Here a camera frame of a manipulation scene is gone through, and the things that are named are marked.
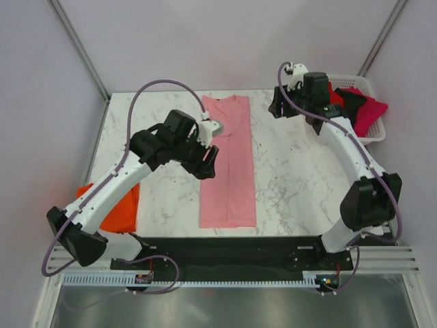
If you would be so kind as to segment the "pink t shirt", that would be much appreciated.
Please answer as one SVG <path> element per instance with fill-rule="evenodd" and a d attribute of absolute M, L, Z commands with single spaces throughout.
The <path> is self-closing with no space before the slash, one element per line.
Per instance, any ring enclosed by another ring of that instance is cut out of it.
<path fill-rule="evenodd" d="M 200 228 L 256 226 L 251 109 L 247 96 L 202 97 L 210 118 L 223 125 L 214 137 L 216 176 L 200 184 Z"/>

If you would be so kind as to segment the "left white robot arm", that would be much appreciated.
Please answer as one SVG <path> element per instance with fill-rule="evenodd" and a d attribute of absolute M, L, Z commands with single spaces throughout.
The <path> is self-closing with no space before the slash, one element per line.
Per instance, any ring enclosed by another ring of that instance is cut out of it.
<path fill-rule="evenodd" d="M 119 163 L 98 182 L 65 208 L 54 206 L 47 212 L 55 241 L 82 267 L 112 257 L 124 258 L 136 269 L 144 268 L 150 253 L 139 239 L 102 232 L 101 223 L 135 185 L 170 161 L 179 162 L 198 180 L 214 178 L 219 149 L 212 139 L 222 132 L 220 122 L 197 122 L 177 109 L 170 111 L 163 123 L 136 132 Z"/>

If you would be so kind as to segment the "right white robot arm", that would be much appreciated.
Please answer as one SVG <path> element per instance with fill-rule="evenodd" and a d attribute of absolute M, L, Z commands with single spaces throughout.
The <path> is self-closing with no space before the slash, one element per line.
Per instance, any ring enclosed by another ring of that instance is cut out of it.
<path fill-rule="evenodd" d="M 334 152 L 350 183 L 340 204 L 339 220 L 320 236 L 322 246 L 312 253 L 314 264 L 330 268 L 338 252 L 367 236 L 383 243 L 396 242 L 402 233 L 398 205 L 402 180 L 398 174 L 388 174 L 371 157 L 343 105 L 331 102 L 326 73 L 285 62 L 279 68 L 277 82 L 271 114 L 275 118 L 302 115 Z"/>

